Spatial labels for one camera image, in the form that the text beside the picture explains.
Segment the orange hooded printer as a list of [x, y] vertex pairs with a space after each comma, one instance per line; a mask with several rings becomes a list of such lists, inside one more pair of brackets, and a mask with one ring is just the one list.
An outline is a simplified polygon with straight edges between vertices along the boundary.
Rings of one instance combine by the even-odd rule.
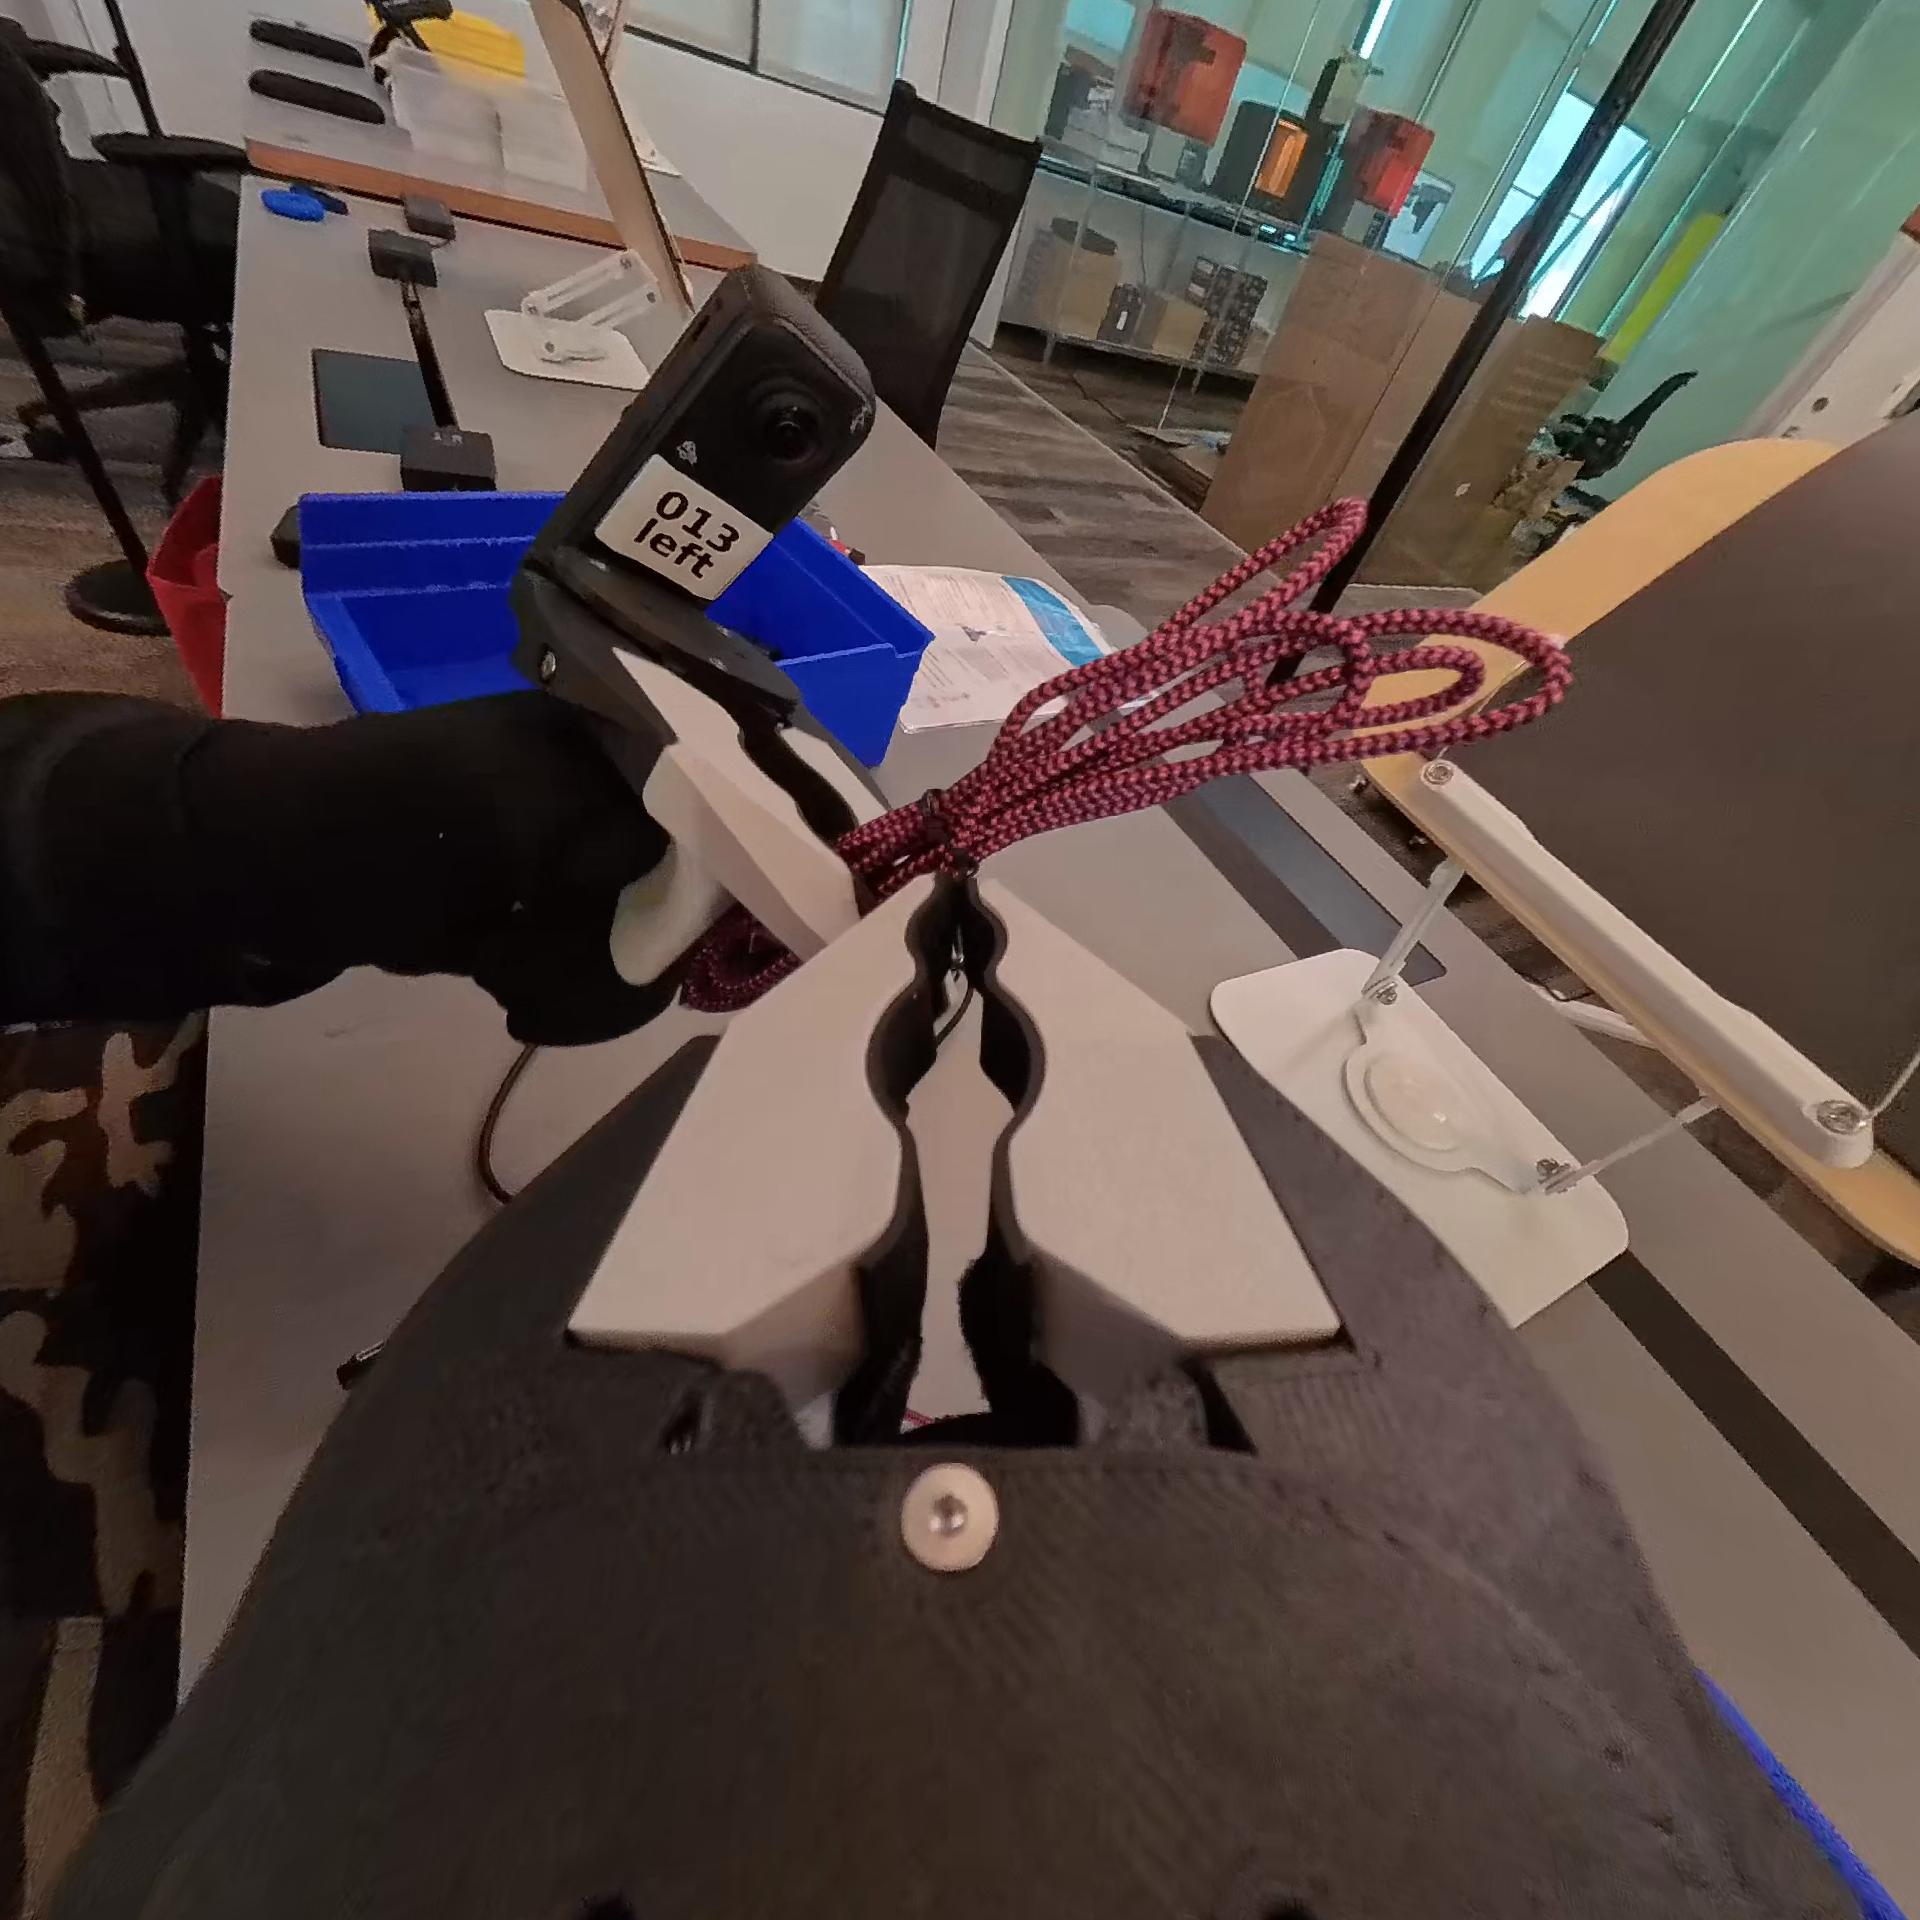
[[1146, 6], [1129, 34], [1114, 112], [1132, 127], [1150, 127], [1210, 146], [1246, 60], [1246, 37], [1209, 16]]
[[1358, 106], [1344, 143], [1345, 178], [1358, 206], [1393, 220], [1432, 149], [1432, 130], [1401, 112]]

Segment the dark grey tablet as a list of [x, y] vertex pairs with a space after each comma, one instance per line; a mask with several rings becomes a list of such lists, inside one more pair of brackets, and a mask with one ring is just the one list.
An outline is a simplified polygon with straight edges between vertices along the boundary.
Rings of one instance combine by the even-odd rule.
[[400, 455], [407, 431], [437, 423], [412, 357], [316, 346], [308, 354], [325, 448]]

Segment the person's left hand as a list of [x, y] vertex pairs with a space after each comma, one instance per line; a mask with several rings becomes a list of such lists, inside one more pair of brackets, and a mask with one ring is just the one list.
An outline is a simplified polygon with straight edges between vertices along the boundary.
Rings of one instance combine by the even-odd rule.
[[351, 969], [458, 975], [524, 1044], [654, 1021], [674, 982], [612, 959], [664, 831], [541, 693], [329, 727], [221, 720], [176, 775], [182, 1005], [274, 1005]]

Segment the blue plastic bin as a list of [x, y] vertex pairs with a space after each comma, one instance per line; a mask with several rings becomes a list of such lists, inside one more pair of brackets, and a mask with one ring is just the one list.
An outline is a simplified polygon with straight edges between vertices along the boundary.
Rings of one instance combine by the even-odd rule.
[[1719, 1686], [1719, 1681], [1698, 1669], [1696, 1678], [1713, 1705], [1719, 1718], [1742, 1744], [1744, 1753], [1760, 1766], [1767, 1786], [1776, 1800], [1796, 1824], [1796, 1828], [1814, 1845], [1825, 1868], [1838, 1884], [1848, 1893], [1860, 1918], [1905, 1918], [1904, 1909], [1889, 1896], [1881, 1879], [1858, 1855], [1854, 1845], [1834, 1828], [1825, 1810], [1814, 1796], [1791, 1775], [1786, 1764], [1772, 1751], [1754, 1722], [1742, 1714], [1736, 1703]]
[[[304, 605], [349, 706], [400, 713], [525, 688], [510, 582], [558, 490], [308, 494]], [[804, 708], [882, 762], [933, 630], [810, 525], [791, 521], [710, 605]]]

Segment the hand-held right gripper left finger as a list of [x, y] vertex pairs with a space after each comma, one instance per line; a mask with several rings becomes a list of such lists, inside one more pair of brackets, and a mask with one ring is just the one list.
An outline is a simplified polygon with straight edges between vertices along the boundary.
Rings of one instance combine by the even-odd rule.
[[566, 1332], [729, 1372], [852, 1374], [861, 1257], [902, 1216], [904, 1103], [872, 1079], [880, 1023], [921, 986], [918, 878], [720, 1032]]

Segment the black mesh office chair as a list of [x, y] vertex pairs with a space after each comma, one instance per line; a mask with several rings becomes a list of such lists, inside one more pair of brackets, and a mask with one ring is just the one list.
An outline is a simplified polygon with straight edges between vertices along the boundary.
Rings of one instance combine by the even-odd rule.
[[[176, 433], [160, 469], [177, 502], [205, 431], [224, 428], [237, 250], [237, 182], [247, 156], [194, 135], [116, 132], [84, 160], [63, 143], [54, 77], [124, 79], [120, 61], [29, 37], [4, 17], [1, 313], [37, 398], [17, 413], [33, 458], [74, 463], [118, 546], [63, 586], [69, 612], [100, 630], [165, 632], [148, 549], [84, 424], [84, 412], [170, 401]], [[71, 391], [48, 350], [104, 320], [173, 327], [182, 352]]]
[[928, 446], [1040, 152], [893, 81], [814, 303]]

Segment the red plastic bin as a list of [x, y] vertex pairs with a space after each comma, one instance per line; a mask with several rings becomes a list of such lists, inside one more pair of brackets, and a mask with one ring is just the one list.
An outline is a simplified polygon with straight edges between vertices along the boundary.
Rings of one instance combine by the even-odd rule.
[[176, 505], [145, 564], [152, 602], [205, 713], [224, 713], [226, 593], [218, 586], [224, 478], [200, 478]]

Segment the large cardboard box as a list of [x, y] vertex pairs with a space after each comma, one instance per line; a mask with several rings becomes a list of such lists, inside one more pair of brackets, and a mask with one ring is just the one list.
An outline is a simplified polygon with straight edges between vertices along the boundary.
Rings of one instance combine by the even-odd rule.
[[1369, 496], [1484, 300], [1399, 255], [1314, 234], [1202, 517], [1236, 549], [1344, 496]]

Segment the person's left forearm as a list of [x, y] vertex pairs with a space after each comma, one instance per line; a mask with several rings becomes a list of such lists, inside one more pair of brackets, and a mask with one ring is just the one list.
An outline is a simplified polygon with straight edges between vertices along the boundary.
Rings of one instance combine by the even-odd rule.
[[185, 760], [207, 720], [128, 695], [1, 701], [4, 1025], [182, 1018], [207, 1005]]

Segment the person's camouflage pants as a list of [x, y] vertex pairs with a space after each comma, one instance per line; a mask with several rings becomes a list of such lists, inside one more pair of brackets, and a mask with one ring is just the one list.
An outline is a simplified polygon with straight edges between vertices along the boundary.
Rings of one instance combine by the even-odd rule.
[[199, 1014], [4, 1036], [4, 1914], [176, 1712], [204, 1095]]

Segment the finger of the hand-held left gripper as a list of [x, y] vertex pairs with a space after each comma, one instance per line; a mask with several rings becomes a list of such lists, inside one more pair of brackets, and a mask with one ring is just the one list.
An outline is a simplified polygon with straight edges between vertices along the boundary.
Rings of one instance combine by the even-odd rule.
[[646, 693], [670, 734], [646, 775], [648, 815], [784, 948], [810, 958], [837, 941], [861, 916], [839, 844], [863, 822], [846, 822], [810, 773], [808, 716], [720, 701], [661, 662]]
[[834, 793], [846, 824], [863, 824], [889, 806], [872, 781], [872, 769], [856, 760], [831, 734], [808, 729], [808, 767]]

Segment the white blue printed leaflet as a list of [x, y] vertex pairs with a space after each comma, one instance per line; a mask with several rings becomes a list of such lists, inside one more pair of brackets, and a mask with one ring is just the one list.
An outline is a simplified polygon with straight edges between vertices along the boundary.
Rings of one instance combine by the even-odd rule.
[[999, 724], [1032, 688], [1104, 657], [1110, 644], [1063, 590], [976, 566], [866, 564], [930, 634], [896, 732]]

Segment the white tablet stand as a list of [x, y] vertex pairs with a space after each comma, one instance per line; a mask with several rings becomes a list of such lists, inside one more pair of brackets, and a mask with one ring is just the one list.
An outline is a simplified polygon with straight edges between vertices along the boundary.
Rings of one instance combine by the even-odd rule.
[[521, 377], [638, 392], [648, 378], [628, 324], [658, 305], [658, 280], [632, 250], [612, 250], [488, 309], [487, 330], [500, 365]]
[[[1236, 1054], [1369, 1170], [1511, 1328], [1624, 1253], [1624, 1216], [1600, 1175], [1713, 1113], [1726, 1095], [1817, 1165], [1869, 1162], [1878, 1101], [1845, 1093], [1801, 1049], [1709, 986], [1450, 758], [1423, 762], [1418, 785], [1446, 858], [1385, 953], [1338, 948], [1236, 975], [1214, 986], [1209, 1009]], [[1543, 906], [1573, 932], [1583, 977], [1623, 992], [1669, 1039], [1690, 1046], [1708, 1070], [1708, 1093], [1634, 1141], [1570, 1161], [1405, 982], [1415, 946], [1463, 876]]]

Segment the black pole stand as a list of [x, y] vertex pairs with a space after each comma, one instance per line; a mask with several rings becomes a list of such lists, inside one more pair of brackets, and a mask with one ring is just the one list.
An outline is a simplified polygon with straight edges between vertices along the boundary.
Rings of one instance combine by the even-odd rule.
[[1614, 76], [1600, 89], [1598, 103], [1583, 130], [1576, 132], [1561, 166], [1550, 178], [1525, 233], [1504, 254], [1504, 265], [1492, 280], [1488, 297], [1479, 303], [1474, 320], [1463, 329], [1450, 357], [1442, 365], [1422, 412], [1412, 417], [1405, 436], [1388, 458], [1373, 490], [1367, 497], [1365, 524], [1349, 550], [1328, 568], [1312, 593], [1314, 612], [1333, 612], [1344, 590], [1354, 581], [1359, 564], [1369, 557], [1373, 541], [1399, 508], [1404, 494], [1437, 444], [1455, 405], [1465, 398], [1476, 369], [1497, 344], [1527, 300], [1530, 274], [1543, 262], [1550, 242], [1568, 216], [1576, 192], [1592, 176], [1624, 124], [1645, 81], [1665, 57], [1674, 34], [1688, 20], [1693, 2], [1653, 2], [1644, 14], [1637, 37], [1623, 52]]

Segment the wooden board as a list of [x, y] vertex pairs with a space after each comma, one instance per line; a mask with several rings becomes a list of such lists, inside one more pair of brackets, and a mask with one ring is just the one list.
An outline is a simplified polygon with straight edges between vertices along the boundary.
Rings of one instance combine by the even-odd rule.
[[685, 262], [656, 202], [585, 6], [532, 2], [530, 12], [621, 249], [654, 277], [664, 309], [688, 320], [695, 297]]

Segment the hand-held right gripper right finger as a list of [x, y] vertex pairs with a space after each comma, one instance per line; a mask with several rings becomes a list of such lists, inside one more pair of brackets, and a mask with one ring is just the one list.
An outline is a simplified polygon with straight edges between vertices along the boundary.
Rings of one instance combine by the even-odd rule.
[[962, 890], [992, 1224], [1058, 1378], [1328, 1344], [1336, 1311], [1189, 1023], [993, 880]]

